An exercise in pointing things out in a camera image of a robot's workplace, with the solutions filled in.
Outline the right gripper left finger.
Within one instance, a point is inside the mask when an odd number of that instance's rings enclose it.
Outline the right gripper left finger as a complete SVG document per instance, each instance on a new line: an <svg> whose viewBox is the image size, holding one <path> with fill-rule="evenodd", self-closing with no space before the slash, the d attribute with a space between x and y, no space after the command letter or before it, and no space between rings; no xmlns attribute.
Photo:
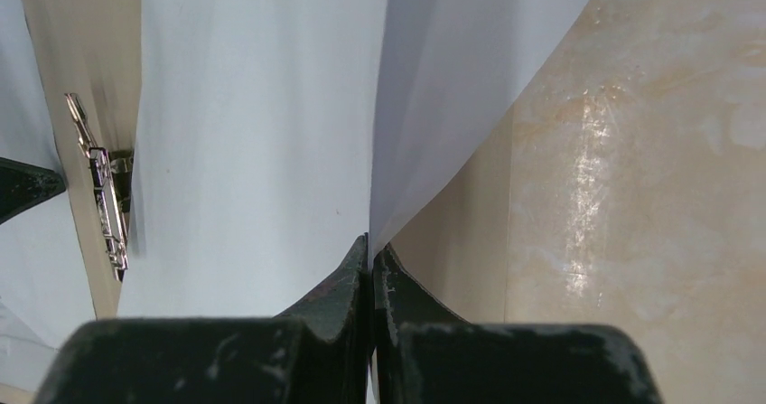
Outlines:
<svg viewBox="0 0 766 404"><path fill-rule="evenodd" d="M362 403L368 239L270 318L127 318L81 326L39 403Z"/></svg>

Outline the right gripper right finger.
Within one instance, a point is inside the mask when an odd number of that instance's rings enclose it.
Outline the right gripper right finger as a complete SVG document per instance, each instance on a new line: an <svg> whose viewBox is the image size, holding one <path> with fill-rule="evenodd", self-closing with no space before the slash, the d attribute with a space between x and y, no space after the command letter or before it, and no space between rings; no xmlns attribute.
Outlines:
<svg viewBox="0 0 766 404"><path fill-rule="evenodd" d="M473 324L392 248L375 257L382 403L659 403L639 347L606 324Z"/></svg>

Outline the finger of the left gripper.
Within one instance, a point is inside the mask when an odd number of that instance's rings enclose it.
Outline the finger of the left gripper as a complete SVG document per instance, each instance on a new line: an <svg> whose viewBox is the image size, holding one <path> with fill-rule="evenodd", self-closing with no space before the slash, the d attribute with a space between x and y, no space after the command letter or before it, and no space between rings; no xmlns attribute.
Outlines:
<svg viewBox="0 0 766 404"><path fill-rule="evenodd" d="M51 169L1 158L1 223L66 191Z"/></svg>

